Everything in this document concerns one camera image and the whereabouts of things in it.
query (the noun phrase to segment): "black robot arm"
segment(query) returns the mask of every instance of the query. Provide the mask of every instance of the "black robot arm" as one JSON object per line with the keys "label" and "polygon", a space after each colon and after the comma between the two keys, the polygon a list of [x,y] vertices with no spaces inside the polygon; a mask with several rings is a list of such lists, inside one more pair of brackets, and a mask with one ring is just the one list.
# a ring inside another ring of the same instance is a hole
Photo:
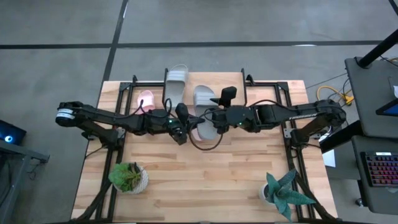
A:
{"label": "black robot arm", "polygon": [[78,127],[84,130],[84,137],[96,136],[103,144],[117,143],[118,132],[105,129],[94,121],[123,128],[138,136],[168,133],[181,145],[187,141],[189,128],[195,128],[205,120],[188,114],[188,109],[183,103],[178,104],[175,111],[178,118],[169,118],[170,112],[164,109],[150,110],[144,114],[122,115],[74,101],[60,103],[55,122],[63,127]]}
{"label": "black robot arm", "polygon": [[[261,130],[280,126],[282,122],[315,118],[305,127],[293,129],[289,133],[291,146],[303,147],[313,134],[319,133],[325,127],[341,126],[346,120],[345,112],[332,100],[320,100],[291,107],[272,100],[262,100],[251,106],[231,106],[231,100],[235,96],[236,88],[231,86],[223,90],[221,98],[210,99],[224,107],[224,109],[210,110],[211,121],[218,134],[226,133],[230,126],[258,133]],[[258,104],[263,101],[273,104]],[[82,133],[84,137],[96,136],[103,144],[117,144],[119,133],[115,129],[105,129],[95,122],[121,127],[138,136],[168,133],[181,145],[186,143],[189,132],[205,120],[188,114],[187,106],[183,103],[177,105],[175,112],[177,117],[164,109],[150,110],[143,114],[122,115],[74,101],[60,103],[56,122],[64,127],[78,127],[84,130]]]}
{"label": "black robot arm", "polygon": [[341,106],[332,100],[320,100],[314,103],[286,107],[271,100],[272,105],[229,106],[223,111],[215,111],[212,120],[219,134],[228,131],[229,127],[242,128],[250,133],[272,129],[282,122],[296,119],[314,118],[306,126],[293,129],[290,132],[291,145],[302,147],[310,136],[319,133],[325,127],[341,126],[346,120],[346,114]]}

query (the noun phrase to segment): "wooden tabletop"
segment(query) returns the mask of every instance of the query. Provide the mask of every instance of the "wooden tabletop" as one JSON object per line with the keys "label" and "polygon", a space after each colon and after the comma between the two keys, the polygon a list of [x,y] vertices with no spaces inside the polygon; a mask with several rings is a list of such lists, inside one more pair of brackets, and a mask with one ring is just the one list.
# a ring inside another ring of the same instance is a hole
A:
{"label": "wooden tabletop", "polygon": [[[304,82],[287,82],[292,104],[308,103]],[[98,108],[114,111],[119,83],[104,82]],[[232,104],[244,104],[241,73],[190,73],[183,99],[190,109],[193,89],[197,85],[210,87],[217,97],[220,97],[221,89],[235,86],[238,92]],[[135,88],[131,113],[137,108],[137,96],[142,90],[151,90],[156,107],[162,107],[161,88]],[[247,94],[248,104],[263,99],[276,100],[271,87],[248,87]],[[297,125],[302,127],[308,122],[308,119],[303,119],[297,121]],[[208,147],[216,140],[200,144]],[[98,141],[92,141],[87,153],[99,147]],[[105,157],[106,149],[103,149],[86,159],[72,218],[81,215],[98,193]],[[337,217],[320,150],[308,147],[303,150],[303,157],[312,192],[326,210]],[[193,147],[189,140],[179,146],[168,134],[127,134],[123,162],[142,165],[148,171],[149,184],[139,195],[118,192],[114,222],[287,221],[278,214],[275,206],[261,202],[258,197],[259,188],[266,183],[267,172],[279,179],[289,171],[280,127],[256,134],[231,128],[216,149],[206,152]],[[103,214],[108,211],[109,192]],[[291,206],[291,209],[293,221],[297,220],[295,207]]]}

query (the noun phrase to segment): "gray floor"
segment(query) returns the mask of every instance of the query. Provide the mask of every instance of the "gray floor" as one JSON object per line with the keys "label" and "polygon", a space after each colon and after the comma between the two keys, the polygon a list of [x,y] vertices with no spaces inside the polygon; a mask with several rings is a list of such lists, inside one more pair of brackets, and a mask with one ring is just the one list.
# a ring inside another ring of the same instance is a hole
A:
{"label": "gray floor", "polygon": [[[1,44],[111,43],[122,0],[0,0]],[[130,0],[119,42],[381,40],[397,27],[388,1]],[[305,80],[310,101],[321,85],[341,89],[344,59],[374,46],[118,49],[110,80],[161,80],[165,67],[191,71],[246,69],[256,80]],[[54,122],[60,101],[95,105],[109,49],[0,50],[0,119],[27,130],[25,143],[51,155],[27,178],[14,223],[70,217],[87,142]],[[398,55],[394,47],[384,56]],[[322,91],[321,98],[331,92]],[[356,121],[355,104],[345,106]],[[330,179],[339,217],[394,223],[395,216],[358,208],[353,180]]]}

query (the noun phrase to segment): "succulent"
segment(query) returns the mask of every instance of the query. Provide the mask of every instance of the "succulent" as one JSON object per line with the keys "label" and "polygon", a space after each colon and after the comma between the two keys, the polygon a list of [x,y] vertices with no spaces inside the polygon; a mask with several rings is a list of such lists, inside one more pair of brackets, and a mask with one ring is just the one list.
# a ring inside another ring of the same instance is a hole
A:
{"label": "succulent", "polygon": [[293,205],[307,205],[315,203],[314,200],[291,189],[292,181],[295,176],[296,170],[292,169],[280,180],[276,181],[272,174],[267,173],[268,193],[266,194],[266,200],[270,203],[274,203],[278,212],[286,217],[290,222],[292,222],[292,212],[288,203]]}
{"label": "succulent", "polygon": [[122,192],[132,191],[141,181],[141,170],[137,163],[116,164],[108,178]]}

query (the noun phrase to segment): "white paper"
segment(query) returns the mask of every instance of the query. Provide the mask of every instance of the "white paper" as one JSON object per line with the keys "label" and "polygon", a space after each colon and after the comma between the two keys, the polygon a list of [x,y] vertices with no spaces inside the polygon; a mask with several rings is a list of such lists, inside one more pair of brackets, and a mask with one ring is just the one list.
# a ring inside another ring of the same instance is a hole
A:
{"label": "white paper", "polygon": [[398,98],[398,86],[394,86],[394,95]]}
{"label": "white paper", "polygon": [[[329,136],[329,133],[324,134],[323,136],[321,136],[319,141],[324,140],[328,136]],[[335,150],[334,149],[323,153],[322,157],[323,157],[323,163],[325,166],[336,167]]]}

